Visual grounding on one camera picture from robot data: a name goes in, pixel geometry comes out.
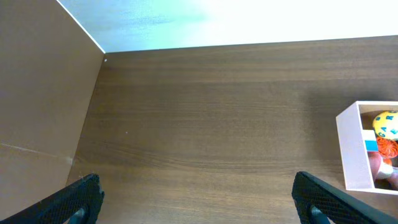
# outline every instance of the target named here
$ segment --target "white cardboard box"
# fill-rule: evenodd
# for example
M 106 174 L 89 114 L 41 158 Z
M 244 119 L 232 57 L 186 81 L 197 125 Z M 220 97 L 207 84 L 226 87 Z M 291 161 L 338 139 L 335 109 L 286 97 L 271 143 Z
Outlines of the white cardboard box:
M 367 125 L 371 124 L 371 121 L 363 121 L 367 118 L 367 114 L 370 119 L 387 110 L 398 110 L 398 102 L 357 101 L 336 117 L 347 190 L 398 195 L 396 190 L 374 187 L 364 142 L 366 137 L 363 135 L 364 129 L 371 129 L 371 126 Z

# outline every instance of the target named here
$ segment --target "wooden panel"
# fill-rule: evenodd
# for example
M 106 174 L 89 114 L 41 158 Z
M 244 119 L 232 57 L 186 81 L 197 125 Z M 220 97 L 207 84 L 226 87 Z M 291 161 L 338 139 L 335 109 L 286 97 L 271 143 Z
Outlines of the wooden panel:
M 0 18 L 3 219 L 65 186 L 103 53 L 55 0 L 0 1 Z
M 68 181 L 99 173 L 104 223 L 298 223 L 295 173 L 344 188 L 335 117 L 397 99 L 397 44 L 109 54 Z M 398 217 L 395 196 L 349 194 Z
M 64 188 L 71 160 L 0 146 L 0 219 Z

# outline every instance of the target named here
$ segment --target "toy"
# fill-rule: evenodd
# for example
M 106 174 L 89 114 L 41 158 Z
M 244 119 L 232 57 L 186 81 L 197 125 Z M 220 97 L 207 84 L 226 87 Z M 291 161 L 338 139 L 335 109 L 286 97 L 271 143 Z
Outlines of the toy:
M 393 190 L 398 190 L 398 168 L 392 166 L 392 161 L 383 159 L 378 152 L 369 152 L 368 156 L 373 181 L 386 179 Z
M 381 156 L 385 159 L 391 159 L 398 156 L 398 143 L 382 137 L 377 137 L 377 147 Z
M 398 140 L 398 111 L 385 111 L 375 117 L 373 128 L 376 134 L 389 140 Z
M 365 148 L 368 152 L 378 152 L 376 135 L 373 130 L 362 130 L 362 138 L 365 141 Z

